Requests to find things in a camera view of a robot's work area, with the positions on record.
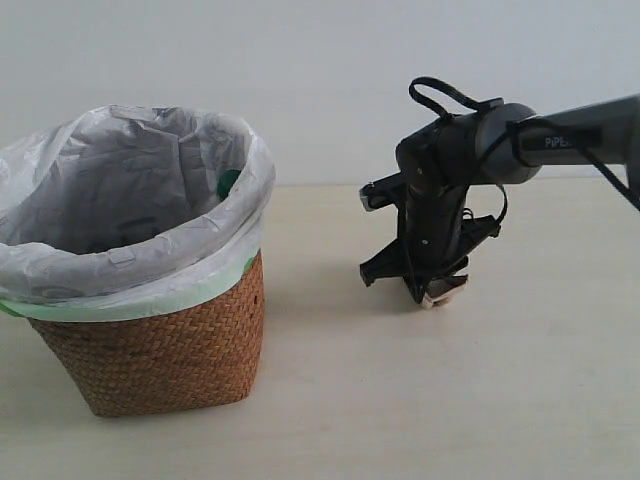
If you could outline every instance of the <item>trash bag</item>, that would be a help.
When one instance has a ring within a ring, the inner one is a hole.
[[[237,283],[275,167],[242,119],[106,106],[0,150],[0,305],[51,321],[173,313]]]

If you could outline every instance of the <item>wicker basket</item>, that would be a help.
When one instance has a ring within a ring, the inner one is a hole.
[[[96,416],[168,413],[245,399],[262,347],[262,257],[194,308],[123,322],[30,319]]]

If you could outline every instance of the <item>trash can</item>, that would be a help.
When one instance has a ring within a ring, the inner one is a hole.
[[[106,106],[0,150],[0,309],[97,416],[238,402],[265,314],[275,168],[242,119]]]

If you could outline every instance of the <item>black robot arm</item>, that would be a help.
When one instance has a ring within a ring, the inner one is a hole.
[[[418,93],[435,88],[473,110],[451,114]],[[396,238],[360,265],[365,285],[402,278],[416,303],[439,305],[467,283],[468,255],[497,237],[507,212],[504,185],[533,178],[544,165],[594,165],[640,211],[640,96],[541,117],[501,98],[477,102],[450,85],[420,77],[411,97],[438,119],[396,147],[399,172],[360,190],[367,211],[394,205]],[[606,165],[624,165],[625,186]],[[497,185],[505,196],[498,217],[474,218],[465,207],[474,185]]]

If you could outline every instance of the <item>light wood surface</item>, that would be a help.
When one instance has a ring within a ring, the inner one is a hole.
[[[0,479],[640,478],[640,216],[602,179],[508,189],[470,284],[416,308],[358,264],[394,235],[359,186],[278,188],[254,391],[104,420],[0,317]],[[497,213],[497,189],[473,192]]]

